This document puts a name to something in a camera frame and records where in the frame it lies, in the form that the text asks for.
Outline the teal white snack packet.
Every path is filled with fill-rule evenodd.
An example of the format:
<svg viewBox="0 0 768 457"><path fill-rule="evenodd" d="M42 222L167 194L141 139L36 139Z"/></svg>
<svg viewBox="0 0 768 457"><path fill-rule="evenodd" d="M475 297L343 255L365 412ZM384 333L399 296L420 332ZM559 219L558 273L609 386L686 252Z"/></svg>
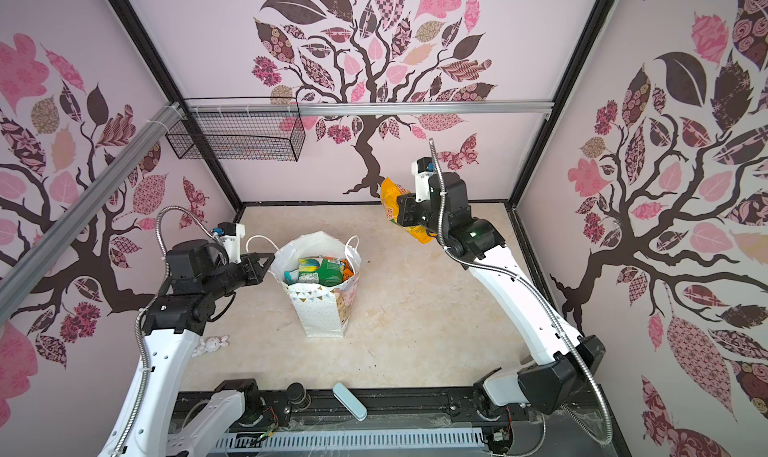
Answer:
<svg viewBox="0 0 768 457"><path fill-rule="evenodd" d="M300 258L296 269L284 272L284 282L287 285L298 283L319 284L319 269L321 264L321 257Z"/></svg>

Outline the white paper gift bag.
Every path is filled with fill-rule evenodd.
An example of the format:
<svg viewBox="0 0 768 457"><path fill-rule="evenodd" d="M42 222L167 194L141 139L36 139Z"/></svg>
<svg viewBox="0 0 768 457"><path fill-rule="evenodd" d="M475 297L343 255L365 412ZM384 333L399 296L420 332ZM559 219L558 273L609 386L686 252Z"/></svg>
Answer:
<svg viewBox="0 0 768 457"><path fill-rule="evenodd" d="M289 298L307 337L341 338L344 336L351 318L363 266L358 245L359 238L356 236L342 241L318 231L302 235L282 247L274 247L275 259L269 273ZM284 272L296 269L299 259L307 257L348 259L353 263L355 275L335 287L309 283L287 285L284 282Z"/></svg>

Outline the green snack packet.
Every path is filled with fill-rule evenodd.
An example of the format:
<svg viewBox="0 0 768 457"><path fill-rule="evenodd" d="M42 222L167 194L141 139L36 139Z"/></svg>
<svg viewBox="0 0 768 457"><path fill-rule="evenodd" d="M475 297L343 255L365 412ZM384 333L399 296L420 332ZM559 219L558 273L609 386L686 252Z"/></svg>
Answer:
<svg viewBox="0 0 768 457"><path fill-rule="evenodd" d="M324 287L335 287L344 282L346 264L339 259L323 258L317 271L318 283Z"/></svg>

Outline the orange white snack packet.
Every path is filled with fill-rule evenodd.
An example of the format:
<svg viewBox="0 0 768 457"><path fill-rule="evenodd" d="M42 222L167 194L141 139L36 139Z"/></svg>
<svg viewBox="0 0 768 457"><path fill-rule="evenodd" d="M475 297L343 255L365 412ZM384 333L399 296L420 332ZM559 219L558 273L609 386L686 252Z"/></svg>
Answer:
<svg viewBox="0 0 768 457"><path fill-rule="evenodd" d="M342 270L342 281L346 282L347 280L351 279L355 275L355 270L353 263L350 262L348 259L341 259L340 260L340 267Z"/></svg>

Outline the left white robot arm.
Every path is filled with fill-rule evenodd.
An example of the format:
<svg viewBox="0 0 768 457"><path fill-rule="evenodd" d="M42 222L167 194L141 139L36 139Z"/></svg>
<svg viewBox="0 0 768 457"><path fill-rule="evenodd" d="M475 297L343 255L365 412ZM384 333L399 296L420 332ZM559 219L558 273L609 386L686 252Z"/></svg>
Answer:
<svg viewBox="0 0 768 457"><path fill-rule="evenodd" d="M235 379L220 384L179 432L169 432L183 375L217 301L262 283L274 258L231 258L210 240L183 242L166 253L167 275L134 328L139 363L101 455L206 456L242 417L259 417L264 404L255 380Z"/></svg>

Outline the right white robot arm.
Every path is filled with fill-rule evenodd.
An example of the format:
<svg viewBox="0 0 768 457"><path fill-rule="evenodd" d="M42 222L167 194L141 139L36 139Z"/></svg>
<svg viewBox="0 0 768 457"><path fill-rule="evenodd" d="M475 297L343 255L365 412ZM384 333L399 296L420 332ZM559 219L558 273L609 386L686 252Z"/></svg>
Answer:
<svg viewBox="0 0 768 457"><path fill-rule="evenodd" d="M583 389L605 400L594 374L605 347L566 322L526 278L504 238L487 220L473 216L465 182L440 174L422 159L412 169L415 190L397 199L396 221L437 240L494 297L523 338L532 359L518 369L498 369L480 382L494 406L528 404L549 415Z"/></svg>

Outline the yellow corn snack bag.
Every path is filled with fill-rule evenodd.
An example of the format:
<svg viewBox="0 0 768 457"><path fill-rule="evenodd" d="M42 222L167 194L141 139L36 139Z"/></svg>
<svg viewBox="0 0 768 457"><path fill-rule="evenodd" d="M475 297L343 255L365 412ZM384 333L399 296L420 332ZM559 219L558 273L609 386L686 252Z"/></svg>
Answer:
<svg viewBox="0 0 768 457"><path fill-rule="evenodd" d="M401 207L397 201L397 198L404 196L406 193L407 191L403 187L394 183L391 179L386 178L383 181L380 188L380 202L386 211L387 219L393 224L396 224L404 229L409 235L411 235L421 244L428 244L433 241L433 238L423 227L403 227L398 223L397 218L400 216Z"/></svg>

